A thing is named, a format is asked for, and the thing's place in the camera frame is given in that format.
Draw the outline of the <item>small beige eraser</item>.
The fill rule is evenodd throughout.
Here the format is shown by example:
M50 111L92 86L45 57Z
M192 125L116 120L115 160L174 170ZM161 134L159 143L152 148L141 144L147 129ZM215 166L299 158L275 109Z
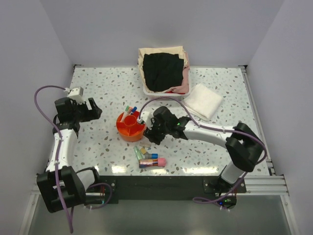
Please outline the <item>small beige eraser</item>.
M150 148L151 147L151 145L148 144L148 143L140 143L139 145L142 146L142 147L145 147L145 148Z

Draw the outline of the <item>orange round divided organizer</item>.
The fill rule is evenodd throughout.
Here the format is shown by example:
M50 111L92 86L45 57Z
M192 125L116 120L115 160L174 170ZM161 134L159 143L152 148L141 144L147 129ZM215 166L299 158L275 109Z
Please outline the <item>orange round divided organizer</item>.
M137 142L143 138L146 125L137 122L138 116L139 112L135 111L134 114L126 116L123 121L121 121L123 113L117 118L116 128L124 141Z

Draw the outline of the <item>green cap white marker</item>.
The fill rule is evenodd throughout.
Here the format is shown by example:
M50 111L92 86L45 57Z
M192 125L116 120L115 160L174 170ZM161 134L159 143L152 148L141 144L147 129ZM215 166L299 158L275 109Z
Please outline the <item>green cap white marker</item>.
M122 118L125 118L128 115L129 106L126 106Z

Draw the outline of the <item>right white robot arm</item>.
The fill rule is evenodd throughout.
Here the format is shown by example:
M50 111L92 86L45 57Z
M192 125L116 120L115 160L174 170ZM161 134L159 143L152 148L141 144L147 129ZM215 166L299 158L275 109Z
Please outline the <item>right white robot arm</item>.
M195 123L191 117L176 117L165 106L153 113L140 113L137 122L146 125L144 136L157 145L170 135L175 139L203 141L225 148L230 162L217 179L210 182L213 189L223 192L230 192L242 175L252 172L266 150L255 133L241 122L230 128L206 126Z

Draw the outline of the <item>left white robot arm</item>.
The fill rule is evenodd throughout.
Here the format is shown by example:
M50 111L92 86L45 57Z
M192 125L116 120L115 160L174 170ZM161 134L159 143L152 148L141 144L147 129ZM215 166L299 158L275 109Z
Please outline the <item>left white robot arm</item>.
M99 119L102 110L93 98L78 104L73 98L55 101L57 115L53 119L55 145L44 173L37 176L37 185L50 213L63 209L57 188L61 189L66 207L86 204L86 191L96 192L101 180L95 167L77 170L72 166L74 149L78 142L80 124Z

